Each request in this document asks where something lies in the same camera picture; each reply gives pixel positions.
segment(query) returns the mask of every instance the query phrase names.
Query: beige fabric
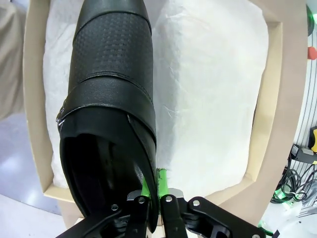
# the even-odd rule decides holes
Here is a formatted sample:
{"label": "beige fabric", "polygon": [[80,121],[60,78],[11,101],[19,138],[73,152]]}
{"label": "beige fabric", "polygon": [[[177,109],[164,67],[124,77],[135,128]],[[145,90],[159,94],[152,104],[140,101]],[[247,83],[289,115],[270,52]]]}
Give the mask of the beige fabric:
{"label": "beige fabric", "polygon": [[22,56],[25,14],[0,2],[0,120],[24,111]]}

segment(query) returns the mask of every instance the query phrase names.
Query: screw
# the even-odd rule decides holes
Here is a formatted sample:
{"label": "screw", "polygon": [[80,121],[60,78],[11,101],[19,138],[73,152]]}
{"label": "screw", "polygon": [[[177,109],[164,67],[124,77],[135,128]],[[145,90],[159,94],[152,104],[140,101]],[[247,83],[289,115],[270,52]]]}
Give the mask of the screw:
{"label": "screw", "polygon": [[144,199],[143,197],[140,197],[140,198],[138,199],[138,202],[139,202],[140,204],[143,204],[143,203],[145,203],[145,199]]}
{"label": "screw", "polygon": [[118,209],[119,209],[119,207],[118,207],[117,204],[113,204],[113,205],[111,206],[111,210],[112,210],[112,211],[116,211],[116,210],[118,210]]}
{"label": "screw", "polygon": [[195,201],[193,201],[193,205],[194,205],[195,207],[197,207],[197,206],[200,205],[200,202],[199,202],[198,200],[195,200]]}
{"label": "screw", "polygon": [[166,197],[166,201],[167,201],[167,202],[171,202],[172,200],[173,200],[173,198],[172,198],[171,196],[167,196],[167,197]]}

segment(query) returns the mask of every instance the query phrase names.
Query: black leather shoe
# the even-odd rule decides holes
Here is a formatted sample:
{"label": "black leather shoe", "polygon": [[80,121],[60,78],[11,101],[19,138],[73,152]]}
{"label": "black leather shoe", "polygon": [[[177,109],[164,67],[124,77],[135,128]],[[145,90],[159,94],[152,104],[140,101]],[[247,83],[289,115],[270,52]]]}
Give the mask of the black leather shoe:
{"label": "black leather shoe", "polygon": [[85,0],[57,122],[63,171],[83,215],[120,206],[145,178],[153,232],[159,210],[153,47],[143,0]]}

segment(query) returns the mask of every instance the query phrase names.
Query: beige box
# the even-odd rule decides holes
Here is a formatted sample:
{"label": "beige box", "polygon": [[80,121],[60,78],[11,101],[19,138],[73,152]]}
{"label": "beige box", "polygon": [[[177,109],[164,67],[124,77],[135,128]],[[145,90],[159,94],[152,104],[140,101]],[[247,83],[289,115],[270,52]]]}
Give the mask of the beige box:
{"label": "beige box", "polygon": [[[304,0],[252,0],[264,12],[269,51],[251,135],[247,171],[240,184],[207,198],[257,224],[280,179],[302,105],[307,67]],[[24,101],[34,162],[43,192],[58,199],[65,217],[79,216],[69,189],[53,185],[43,86],[43,55],[50,0],[30,0],[24,44]]]}

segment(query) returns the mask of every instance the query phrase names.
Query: red object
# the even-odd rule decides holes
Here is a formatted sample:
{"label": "red object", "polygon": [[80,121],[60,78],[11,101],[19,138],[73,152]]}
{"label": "red object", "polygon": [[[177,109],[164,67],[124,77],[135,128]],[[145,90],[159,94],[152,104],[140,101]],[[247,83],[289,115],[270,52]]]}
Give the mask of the red object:
{"label": "red object", "polygon": [[308,47],[308,59],[309,60],[316,60],[317,59],[317,50],[315,47]]}

